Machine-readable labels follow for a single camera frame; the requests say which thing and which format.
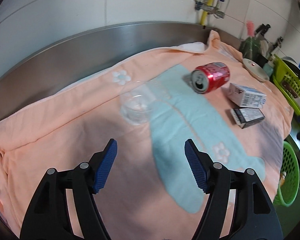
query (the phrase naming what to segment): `green basket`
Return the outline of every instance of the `green basket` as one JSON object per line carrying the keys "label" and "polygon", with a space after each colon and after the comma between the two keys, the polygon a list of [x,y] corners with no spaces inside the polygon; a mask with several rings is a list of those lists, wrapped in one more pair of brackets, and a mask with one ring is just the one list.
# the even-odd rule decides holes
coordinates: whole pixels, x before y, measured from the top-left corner
{"label": "green basket", "polygon": [[287,175],[282,187],[278,187],[278,192],[274,198],[273,204],[289,207],[296,199],[299,189],[300,174],[297,157],[291,145],[286,141],[283,142],[283,161],[280,172],[284,171]]}
{"label": "green basket", "polygon": [[287,64],[285,64],[282,59],[277,56],[275,60],[274,75],[272,76],[272,78],[274,84],[287,99],[288,103],[292,106],[296,115],[300,116],[300,108],[295,102],[293,96],[281,86],[282,81],[285,80],[300,97],[300,80],[296,76],[296,74],[287,66]]}

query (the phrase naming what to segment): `knife handle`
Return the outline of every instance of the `knife handle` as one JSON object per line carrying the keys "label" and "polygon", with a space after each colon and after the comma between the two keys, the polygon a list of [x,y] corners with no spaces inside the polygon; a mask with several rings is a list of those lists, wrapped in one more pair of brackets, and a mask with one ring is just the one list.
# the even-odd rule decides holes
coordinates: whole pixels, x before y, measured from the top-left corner
{"label": "knife handle", "polygon": [[298,94],[293,90],[293,88],[285,81],[283,80],[281,82],[281,85],[293,96],[293,98],[298,98]]}

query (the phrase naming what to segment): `white flower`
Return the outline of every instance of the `white flower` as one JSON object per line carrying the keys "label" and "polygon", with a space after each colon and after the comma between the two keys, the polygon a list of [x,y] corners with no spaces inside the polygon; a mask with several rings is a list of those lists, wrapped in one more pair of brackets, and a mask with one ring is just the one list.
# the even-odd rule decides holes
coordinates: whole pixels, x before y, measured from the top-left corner
{"label": "white flower", "polygon": [[112,72],[112,75],[112,82],[118,83],[122,86],[131,80],[131,77],[127,75],[127,72],[125,70],[114,71]]}
{"label": "white flower", "polygon": [[228,163],[228,157],[230,156],[230,151],[225,147],[223,142],[218,143],[217,145],[212,147],[217,161],[221,162],[222,164]]}

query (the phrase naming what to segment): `blue gripper pad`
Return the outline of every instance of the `blue gripper pad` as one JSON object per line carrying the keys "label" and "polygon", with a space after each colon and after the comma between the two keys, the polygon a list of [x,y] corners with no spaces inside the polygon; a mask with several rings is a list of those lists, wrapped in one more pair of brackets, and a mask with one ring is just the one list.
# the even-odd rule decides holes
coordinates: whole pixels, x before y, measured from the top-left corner
{"label": "blue gripper pad", "polygon": [[106,184],[112,164],[117,155],[117,149],[117,141],[113,140],[95,174],[94,185],[92,187],[95,194]]}
{"label": "blue gripper pad", "polygon": [[203,192],[206,192],[208,189],[207,172],[201,165],[201,162],[189,141],[186,141],[185,143],[185,154],[198,187],[201,188]]}

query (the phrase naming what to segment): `plate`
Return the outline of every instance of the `plate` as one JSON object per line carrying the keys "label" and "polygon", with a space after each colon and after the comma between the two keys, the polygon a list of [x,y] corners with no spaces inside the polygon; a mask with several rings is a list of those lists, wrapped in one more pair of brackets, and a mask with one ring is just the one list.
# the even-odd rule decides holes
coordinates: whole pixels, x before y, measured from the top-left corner
{"label": "plate", "polygon": [[252,60],[244,58],[243,65],[244,68],[249,71],[251,76],[253,76],[257,80],[261,82],[266,82],[270,80],[263,68],[260,67],[257,63],[253,62]]}

